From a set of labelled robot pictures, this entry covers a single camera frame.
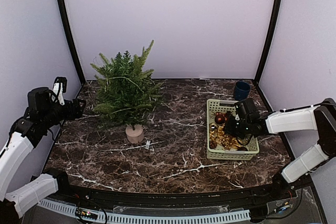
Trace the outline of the pale green plastic basket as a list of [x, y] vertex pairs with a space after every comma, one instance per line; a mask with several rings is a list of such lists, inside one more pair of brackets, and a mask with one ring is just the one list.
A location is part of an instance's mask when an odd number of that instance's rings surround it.
[[[232, 115], [236, 119], [238, 119], [239, 116], [236, 113], [234, 103], [235, 101], [232, 100], [218, 100], [218, 99], [208, 99], [206, 102], [207, 106], [206, 157], [208, 159], [249, 161], [259, 153], [258, 140], [253, 136], [251, 137], [248, 136], [244, 140], [237, 138], [239, 144], [243, 147], [246, 147], [248, 151], [223, 150], [222, 141], [224, 140], [224, 138], [229, 138], [233, 136], [226, 134], [224, 132], [225, 124], [222, 125], [216, 124], [214, 118], [217, 114], [223, 114], [223, 116], [225, 116], [226, 118]], [[211, 124], [216, 124], [218, 126], [218, 130], [216, 133], [211, 134], [209, 132], [209, 126]], [[215, 141], [217, 143], [217, 148], [215, 150], [209, 148], [209, 141]]]

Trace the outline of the small green christmas tree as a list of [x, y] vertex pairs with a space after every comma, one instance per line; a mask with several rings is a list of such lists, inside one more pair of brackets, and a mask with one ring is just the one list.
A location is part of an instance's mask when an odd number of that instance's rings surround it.
[[91, 63], [99, 85], [94, 110], [113, 125], [145, 125], [147, 116], [162, 101], [163, 83], [152, 79], [153, 69], [144, 70], [154, 40], [141, 55], [129, 51], [108, 58], [100, 53], [101, 64]]

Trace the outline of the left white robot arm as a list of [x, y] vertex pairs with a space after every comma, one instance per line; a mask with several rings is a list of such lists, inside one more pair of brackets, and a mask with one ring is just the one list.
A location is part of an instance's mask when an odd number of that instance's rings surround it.
[[53, 126], [62, 121], [82, 117], [86, 101], [64, 100], [62, 86], [53, 92], [47, 87], [31, 90], [24, 115], [10, 128], [7, 143], [1, 150], [1, 223], [18, 223], [33, 206], [49, 195], [56, 194], [63, 201], [74, 197], [66, 172], [49, 168], [45, 173], [9, 192], [8, 187], [24, 159], [37, 147]]

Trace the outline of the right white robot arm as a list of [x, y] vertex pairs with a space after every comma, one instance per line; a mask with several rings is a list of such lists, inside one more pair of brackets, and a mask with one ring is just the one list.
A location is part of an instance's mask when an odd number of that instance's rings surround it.
[[225, 122], [224, 132], [241, 140], [284, 132], [313, 130], [318, 132], [317, 143], [303, 152], [280, 172], [280, 179], [268, 188], [273, 200], [288, 191], [288, 184], [314, 171], [335, 157], [335, 101], [322, 102], [292, 109], [283, 109], [261, 116], [251, 98], [234, 104], [236, 115]]

